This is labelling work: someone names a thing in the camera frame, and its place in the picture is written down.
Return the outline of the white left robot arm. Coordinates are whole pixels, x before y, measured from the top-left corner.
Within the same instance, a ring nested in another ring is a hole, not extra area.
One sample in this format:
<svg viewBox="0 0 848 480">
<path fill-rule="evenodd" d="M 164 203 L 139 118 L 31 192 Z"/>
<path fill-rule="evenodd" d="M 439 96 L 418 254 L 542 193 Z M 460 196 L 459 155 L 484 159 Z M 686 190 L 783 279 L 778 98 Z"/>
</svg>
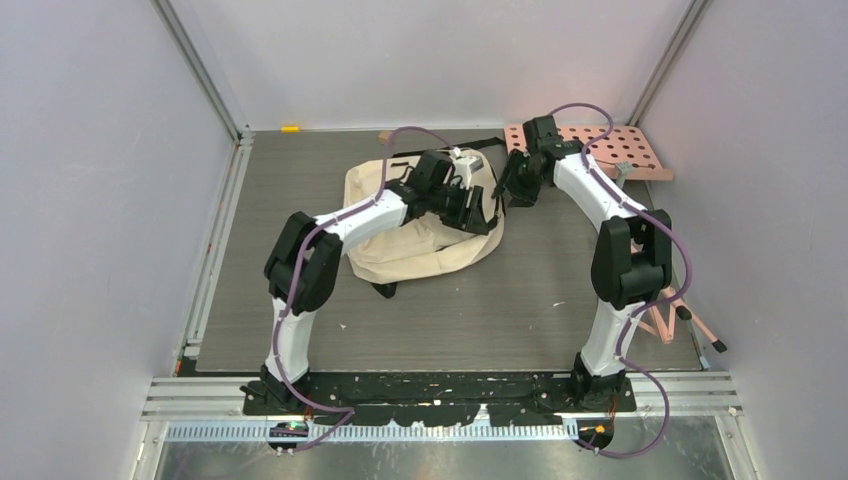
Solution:
<svg viewBox="0 0 848 480">
<path fill-rule="evenodd" d="M 399 282 L 464 269 L 502 239 L 496 183 L 477 150 L 425 150 L 349 170 L 338 211 L 292 214 L 264 266 L 274 320 L 260 379 L 270 403 L 284 414 L 305 405 L 299 380 L 309 369 L 314 319 L 334 291 L 342 258 L 386 298 Z"/>
</svg>

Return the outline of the cream canvas backpack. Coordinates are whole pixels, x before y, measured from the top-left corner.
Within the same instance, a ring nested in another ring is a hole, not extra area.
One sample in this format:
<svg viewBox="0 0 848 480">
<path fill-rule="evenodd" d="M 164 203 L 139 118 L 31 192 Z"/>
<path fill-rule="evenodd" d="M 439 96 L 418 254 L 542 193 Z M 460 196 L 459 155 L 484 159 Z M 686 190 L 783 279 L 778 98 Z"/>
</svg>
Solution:
<svg viewBox="0 0 848 480">
<path fill-rule="evenodd" d="M 501 199 L 491 197 L 498 178 L 483 150 L 503 144 L 503 139 L 490 137 L 457 145 L 472 158 L 471 184 L 483 188 L 482 217 L 493 225 L 490 231 L 483 235 L 460 231 L 427 213 L 353 247 L 347 257 L 354 275 L 389 298 L 398 282 L 454 273 L 493 253 L 505 231 L 505 207 Z"/>
</svg>

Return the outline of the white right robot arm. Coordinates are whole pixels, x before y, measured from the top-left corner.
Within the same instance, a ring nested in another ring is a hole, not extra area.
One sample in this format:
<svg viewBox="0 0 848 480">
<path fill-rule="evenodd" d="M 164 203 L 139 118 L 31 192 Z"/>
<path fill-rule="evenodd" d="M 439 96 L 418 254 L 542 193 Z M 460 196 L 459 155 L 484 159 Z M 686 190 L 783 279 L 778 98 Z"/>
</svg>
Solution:
<svg viewBox="0 0 848 480">
<path fill-rule="evenodd" d="M 633 202 L 604 173 L 590 147 L 561 135 L 552 116 L 526 121 L 522 131 L 524 146 L 510 151 L 496 195 L 509 194 L 513 207 L 530 207 L 549 184 L 566 193 L 597 232 L 590 280 L 598 304 L 567 384 L 574 404 L 596 410 L 622 390 L 636 325 L 671 283 L 671 219 Z"/>
</svg>

